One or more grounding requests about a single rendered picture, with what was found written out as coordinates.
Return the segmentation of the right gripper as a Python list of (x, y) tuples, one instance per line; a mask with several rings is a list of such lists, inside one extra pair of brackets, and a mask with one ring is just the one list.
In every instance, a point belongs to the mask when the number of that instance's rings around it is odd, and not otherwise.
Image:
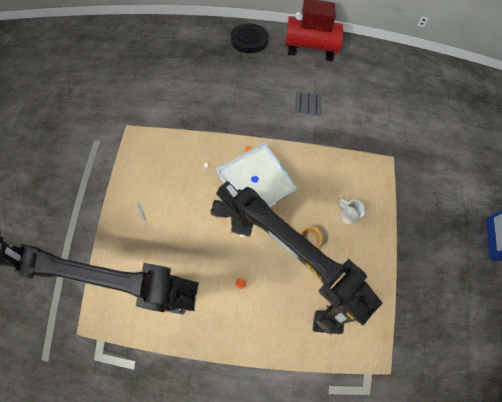
[[(241, 221), (241, 220), (239, 220), (239, 221)], [(238, 227), (238, 226), (232, 225), (231, 232), (235, 233), (235, 234), (244, 235), (244, 236), (248, 236), (249, 235), (248, 237), (250, 237), (251, 233), (252, 233), (251, 230), (253, 228), (253, 224), (251, 222), (249, 222), (249, 221), (241, 221), (241, 222), (242, 222), (242, 227)]]

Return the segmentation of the white ceramic mug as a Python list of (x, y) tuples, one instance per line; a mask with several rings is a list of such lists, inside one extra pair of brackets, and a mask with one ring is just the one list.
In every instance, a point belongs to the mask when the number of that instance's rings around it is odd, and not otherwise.
[[(342, 203), (344, 203), (344, 205)], [(347, 207), (347, 204), (348, 204), (348, 207)], [(362, 204), (362, 202), (360, 202), (358, 200), (351, 200), (349, 202), (346, 202), (344, 199), (341, 199), (337, 205), (342, 208), (342, 213), (341, 213), (342, 220), (346, 224), (349, 224), (349, 225), (352, 225), (352, 224), (355, 224), (356, 222), (358, 222), (363, 217), (363, 215), (365, 213), (364, 205)], [(347, 214), (347, 211), (353, 217), (360, 217), (362, 214), (363, 215), (361, 218), (351, 218), (351, 216), (349, 216), (349, 214)]]

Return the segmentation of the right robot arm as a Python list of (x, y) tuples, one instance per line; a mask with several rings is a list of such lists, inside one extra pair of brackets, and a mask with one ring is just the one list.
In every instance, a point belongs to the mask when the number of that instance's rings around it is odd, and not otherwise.
[[(329, 258), (274, 213), (253, 188), (246, 186), (243, 190), (237, 190), (226, 181), (218, 188), (216, 195), (222, 201), (214, 199), (211, 215), (231, 217), (231, 225), (234, 226), (242, 227), (241, 221), (249, 221), (263, 229), (324, 284), (319, 294), (331, 305), (327, 305), (325, 311), (315, 311), (313, 332), (343, 334), (345, 323), (356, 321), (356, 317), (361, 325), (365, 325), (382, 305), (382, 301), (364, 280), (367, 275), (360, 267), (350, 259), (342, 265)], [(331, 289), (343, 273), (346, 274)]]

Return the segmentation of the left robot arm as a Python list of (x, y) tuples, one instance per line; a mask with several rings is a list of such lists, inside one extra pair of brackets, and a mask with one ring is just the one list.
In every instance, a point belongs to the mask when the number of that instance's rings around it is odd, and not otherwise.
[[(1, 264), (14, 267), (14, 272), (26, 278), (33, 279), (35, 274), (67, 277), (132, 294), (137, 297), (135, 306), (143, 309), (163, 313), (166, 309), (176, 314), (195, 311), (199, 282), (170, 275), (171, 268), (166, 266), (143, 263), (142, 272), (124, 272), (62, 259), (35, 246), (21, 243), (16, 247), (3, 241), (0, 241), (0, 257)], [(180, 309), (176, 309), (178, 307)]]

